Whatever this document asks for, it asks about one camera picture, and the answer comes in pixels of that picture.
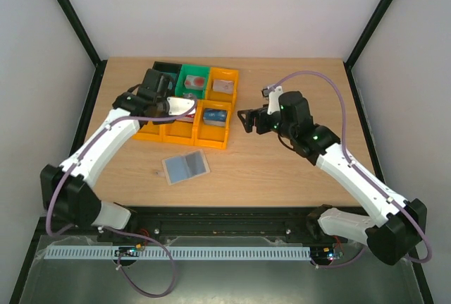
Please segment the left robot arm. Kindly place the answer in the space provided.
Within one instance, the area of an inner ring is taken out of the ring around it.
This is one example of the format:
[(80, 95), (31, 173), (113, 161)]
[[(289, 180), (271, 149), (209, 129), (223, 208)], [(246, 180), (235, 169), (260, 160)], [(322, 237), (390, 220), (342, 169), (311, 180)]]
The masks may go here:
[(51, 228), (53, 217), (84, 229), (101, 226), (121, 230), (127, 226), (130, 210), (100, 200), (94, 186), (115, 153), (150, 119), (167, 120), (168, 98), (174, 88), (171, 75), (149, 69), (140, 84), (116, 98), (104, 122), (75, 153), (58, 166), (48, 164), (42, 169), (39, 177), (50, 236), (57, 234)]

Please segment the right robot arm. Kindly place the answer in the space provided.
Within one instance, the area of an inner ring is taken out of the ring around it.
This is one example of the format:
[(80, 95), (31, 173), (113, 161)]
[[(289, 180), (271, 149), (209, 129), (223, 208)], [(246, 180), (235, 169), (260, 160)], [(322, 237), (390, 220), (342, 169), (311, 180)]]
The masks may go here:
[(270, 92), (268, 104), (237, 113), (247, 133), (273, 131), (290, 141), (290, 149), (333, 177), (366, 214), (322, 205), (306, 219), (307, 233), (317, 242), (339, 236), (365, 245), (381, 262), (395, 265), (422, 240), (427, 209), (408, 201), (365, 169), (329, 128), (314, 123), (300, 92)]

